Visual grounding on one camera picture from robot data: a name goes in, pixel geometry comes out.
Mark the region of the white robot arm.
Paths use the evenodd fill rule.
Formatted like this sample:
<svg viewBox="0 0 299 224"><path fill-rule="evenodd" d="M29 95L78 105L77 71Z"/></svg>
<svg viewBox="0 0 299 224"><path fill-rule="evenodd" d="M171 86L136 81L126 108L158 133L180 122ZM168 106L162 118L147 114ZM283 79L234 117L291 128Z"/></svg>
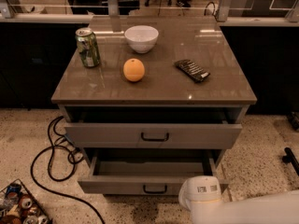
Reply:
<svg viewBox="0 0 299 224"><path fill-rule="evenodd" d="M187 179L178 195L192 224L299 224L299 191L225 202L215 176Z"/></svg>

